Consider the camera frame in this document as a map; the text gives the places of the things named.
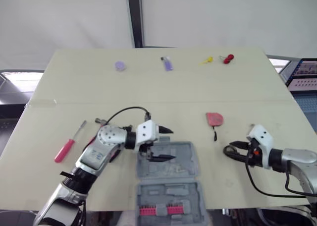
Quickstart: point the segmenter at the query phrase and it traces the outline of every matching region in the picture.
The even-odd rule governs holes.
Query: screen
[[[291,92],[317,91],[317,59],[300,60],[286,85]]]

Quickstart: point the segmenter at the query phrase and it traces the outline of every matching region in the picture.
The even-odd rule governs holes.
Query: yellow object
[[[212,57],[212,56],[209,56],[209,57],[207,58],[207,60],[204,61],[204,62],[202,62],[201,64],[206,64],[206,63],[212,62],[212,61],[213,61],[213,57]]]

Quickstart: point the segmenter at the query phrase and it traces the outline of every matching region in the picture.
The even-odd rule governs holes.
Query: table
[[[219,55],[235,55],[228,65]],[[212,55],[214,61],[200,63]],[[160,60],[169,56],[174,71]],[[125,62],[117,72],[114,63]],[[208,209],[306,204],[305,199],[271,198],[251,186],[244,164],[222,153],[230,141],[246,140],[252,123],[262,124],[275,147],[314,150],[317,137],[265,54],[257,48],[60,50],[48,65],[32,99],[0,158],[0,209],[39,210],[71,171],[83,147],[97,132],[96,117],[108,118],[128,106],[143,106],[154,121],[174,131],[171,141],[196,147]],[[218,141],[206,112],[219,112]],[[131,110],[113,124],[136,126],[144,113]],[[65,160],[54,156],[81,122],[88,121]],[[125,150],[93,185],[88,210],[132,210],[135,205],[136,156]],[[285,176],[252,170],[259,188],[285,193]],[[298,181],[291,187],[301,190]]]

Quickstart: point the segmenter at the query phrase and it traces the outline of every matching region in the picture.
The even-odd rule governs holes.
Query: small purple object
[[[168,57],[168,56],[162,56],[160,59],[161,59],[161,60],[163,61],[163,63],[164,63],[165,71],[173,71],[173,70],[174,70],[174,68],[173,68],[173,66],[172,66],[172,63],[171,63],[171,61],[169,60],[169,57]]]
[[[114,64],[114,67],[117,71],[123,71],[125,69],[125,65],[124,65],[124,62],[122,61],[117,61],[115,64]]]

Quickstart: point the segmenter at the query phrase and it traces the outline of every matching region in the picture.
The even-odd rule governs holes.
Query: open tool case
[[[198,159],[191,142],[161,137],[151,147],[154,156],[176,156],[167,162],[149,162],[138,155],[136,226],[206,226],[206,212],[198,175]]]

